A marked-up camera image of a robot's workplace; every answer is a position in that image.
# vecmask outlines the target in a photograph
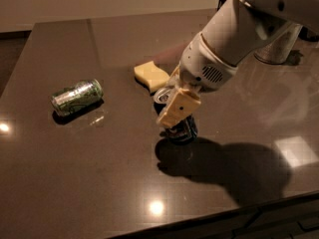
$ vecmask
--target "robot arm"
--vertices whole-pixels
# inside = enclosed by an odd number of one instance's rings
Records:
[[[293,22],[319,32],[316,10],[311,11],[318,6],[319,0],[226,0],[183,51],[168,81],[171,93],[158,124],[171,128],[191,115],[200,105],[199,92],[218,90],[241,60],[280,37]]]

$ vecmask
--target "black can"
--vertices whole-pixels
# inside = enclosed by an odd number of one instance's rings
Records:
[[[170,88],[161,88],[154,95],[155,109],[160,114],[166,106],[166,101],[170,93]],[[197,138],[198,130],[192,115],[183,119],[172,128],[165,129],[167,138],[174,144],[184,145],[194,141]]]

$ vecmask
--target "held can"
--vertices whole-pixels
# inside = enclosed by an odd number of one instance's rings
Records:
[[[169,93],[170,88],[167,87],[161,88],[155,93],[155,109],[158,114],[166,106]],[[183,119],[180,123],[172,128],[166,128],[165,132],[168,139],[177,145],[184,145],[194,141],[198,134],[197,126],[192,115],[188,116],[186,119]]]
[[[52,95],[51,103],[59,117],[67,117],[101,100],[103,90],[97,80],[86,80]]]

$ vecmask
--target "sponge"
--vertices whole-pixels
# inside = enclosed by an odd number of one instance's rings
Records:
[[[134,73],[138,82],[146,85],[151,94],[164,87],[169,79],[168,73],[158,68],[154,61],[134,67]]]

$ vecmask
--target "glossy tabletop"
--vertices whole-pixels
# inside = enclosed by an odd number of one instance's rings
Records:
[[[283,66],[249,55],[202,94],[198,139],[162,136],[133,68],[171,73],[213,10],[37,24],[0,99],[0,237],[106,238],[319,190],[319,50]],[[104,103],[72,121],[50,96],[97,79]]]

